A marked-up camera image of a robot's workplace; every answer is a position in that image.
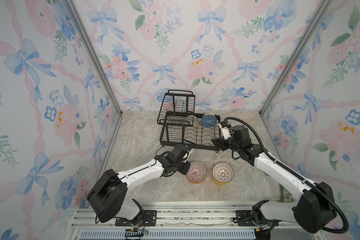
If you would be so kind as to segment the pink striped bowl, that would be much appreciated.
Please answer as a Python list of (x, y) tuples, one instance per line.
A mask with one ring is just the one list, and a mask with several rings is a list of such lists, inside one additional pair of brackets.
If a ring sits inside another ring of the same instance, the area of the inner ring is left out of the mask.
[(207, 176), (206, 167), (200, 162), (191, 163), (190, 169), (187, 172), (187, 178), (194, 184), (202, 183)]

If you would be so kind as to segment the blue triangle pattern bowl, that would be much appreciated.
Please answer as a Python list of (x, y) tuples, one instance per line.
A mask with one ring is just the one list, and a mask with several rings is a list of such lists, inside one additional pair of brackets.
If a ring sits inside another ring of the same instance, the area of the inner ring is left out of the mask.
[(201, 118), (201, 125), (206, 128), (212, 128), (218, 123), (218, 119), (213, 114), (204, 114)]

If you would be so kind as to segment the brown checker pattern bowl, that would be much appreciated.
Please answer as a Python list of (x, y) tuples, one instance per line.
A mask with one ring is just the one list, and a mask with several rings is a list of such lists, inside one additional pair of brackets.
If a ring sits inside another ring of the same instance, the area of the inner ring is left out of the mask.
[(194, 116), (187, 116), (186, 121), (191, 124), (190, 126), (187, 126), (188, 129), (196, 129), (200, 125), (200, 121), (197, 117)]

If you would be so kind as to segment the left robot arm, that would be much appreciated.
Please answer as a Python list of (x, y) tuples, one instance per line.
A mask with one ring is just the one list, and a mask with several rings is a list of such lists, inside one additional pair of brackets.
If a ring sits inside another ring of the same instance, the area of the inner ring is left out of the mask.
[(186, 175), (192, 150), (188, 145), (176, 145), (172, 151), (163, 152), (134, 169), (117, 173), (112, 169), (105, 171), (87, 195), (96, 214), (95, 223), (106, 223), (116, 217), (132, 226), (142, 224), (145, 210), (135, 199), (126, 201), (127, 193), (153, 179), (175, 173)]

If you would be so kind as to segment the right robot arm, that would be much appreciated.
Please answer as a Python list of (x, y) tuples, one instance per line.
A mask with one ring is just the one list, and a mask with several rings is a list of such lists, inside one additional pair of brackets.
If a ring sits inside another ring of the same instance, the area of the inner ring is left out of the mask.
[(242, 219), (244, 222), (259, 226), (258, 232), (269, 232), (280, 222), (298, 224), (312, 234), (320, 230), (345, 234), (349, 230), (349, 221), (335, 203), (333, 190), (328, 184), (316, 183), (275, 158), (245, 121), (227, 117), (219, 123), (219, 129), (222, 136), (213, 139), (219, 151), (238, 153), (239, 159), (265, 172), (296, 199), (295, 203), (262, 200), (253, 205), (251, 215)]

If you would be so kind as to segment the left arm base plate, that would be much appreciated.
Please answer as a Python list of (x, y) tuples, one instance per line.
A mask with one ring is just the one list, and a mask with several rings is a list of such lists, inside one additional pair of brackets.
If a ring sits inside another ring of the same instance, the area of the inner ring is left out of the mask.
[(155, 227), (157, 222), (156, 210), (144, 210), (138, 214), (133, 220), (125, 218), (116, 218), (115, 226), (117, 227)]

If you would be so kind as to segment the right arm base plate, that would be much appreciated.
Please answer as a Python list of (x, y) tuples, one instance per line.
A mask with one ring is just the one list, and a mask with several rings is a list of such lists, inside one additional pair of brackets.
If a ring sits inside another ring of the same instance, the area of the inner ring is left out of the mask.
[(236, 217), (233, 218), (233, 223), (238, 224), (240, 227), (257, 226), (260, 228), (270, 228), (273, 225), (278, 226), (280, 221), (267, 220), (259, 212), (254, 210), (237, 210), (235, 211)]

